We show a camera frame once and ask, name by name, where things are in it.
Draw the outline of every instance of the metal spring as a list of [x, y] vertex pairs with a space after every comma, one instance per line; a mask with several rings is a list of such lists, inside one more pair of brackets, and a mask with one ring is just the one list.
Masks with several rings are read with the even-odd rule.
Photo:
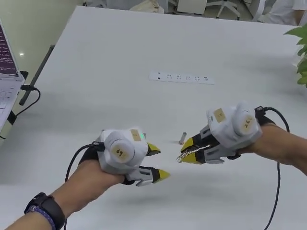
[[177, 157], [177, 162], [178, 163], [182, 163], [182, 159], [185, 158], [186, 156], [192, 154], [195, 151], [188, 151], [188, 152], [183, 152], [179, 155], [179, 157]]
[[201, 148], [198, 148], [196, 150], [193, 150], [193, 151], [186, 151], [186, 152], [183, 152], [179, 155], [179, 157], [177, 157], [177, 162], [178, 163], [182, 163], [182, 159], [187, 157], [188, 155], [194, 153], [194, 152], [197, 152], [199, 150], [202, 150], [202, 149], [205, 149], [206, 147], [201, 147]]

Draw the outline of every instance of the green plant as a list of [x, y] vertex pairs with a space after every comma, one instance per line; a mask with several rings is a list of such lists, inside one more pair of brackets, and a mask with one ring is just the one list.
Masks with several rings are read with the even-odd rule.
[[285, 33], [285, 35], [294, 35], [301, 38], [297, 45], [302, 45], [297, 55], [302, 56], [301, 61], [297, 65], [297, 73], [301, 75], [301, 78], [297, 81], [299, 85], [305, 85], [307, 88], [307, 24], [302, 27], [294, 28]]

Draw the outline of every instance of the power strip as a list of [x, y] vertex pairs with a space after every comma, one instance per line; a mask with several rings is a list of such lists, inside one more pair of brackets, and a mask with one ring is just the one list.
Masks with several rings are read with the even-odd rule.
[[201, 77], [191, 74], [178, 74], [178, 73], [165, 73], [165, 72], [151, 72], [149, 80], [152, 81], [168, 81], [168, 82], [181, 82], [181, 83], [199, 83], [214, 85], [213, 79], [208, 77]]

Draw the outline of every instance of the laptop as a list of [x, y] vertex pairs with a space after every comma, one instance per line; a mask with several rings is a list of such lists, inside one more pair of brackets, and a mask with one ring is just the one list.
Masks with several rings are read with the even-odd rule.
[[0, 20], [0, 132], [17, 100], [24, 77], [16, 60]]

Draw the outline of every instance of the label sticker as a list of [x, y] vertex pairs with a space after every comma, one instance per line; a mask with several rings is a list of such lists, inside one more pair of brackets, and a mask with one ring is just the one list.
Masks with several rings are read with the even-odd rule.
[[115, 146], [112, 149], [112, 153], [121, 161], [125, 161], [128, 158], [128, 154], [125, 151], [123, 151], [119, 146]]
[[250, 130], [250, 127], [254, 123], [254, 118], [251, 115], [247, 115], [246, 119], [242, 122], [242, 130], [244, 132], [248, 132]]
[[218, 123], [221, 123], [222, 121], [224, 121], [226, 119], [226, 116], [225, 116], [222, 108], [215, 110], [215, 112], [213, 114], [214, 114], [215, 119], [217, 120]]
[[140, 134], [139, 134], [138, 130], [131, 129], [130, 132], [132, 134], [132, 137], [133, 137], [134, 141], [141, 141], [141, 137], [140, 137]]

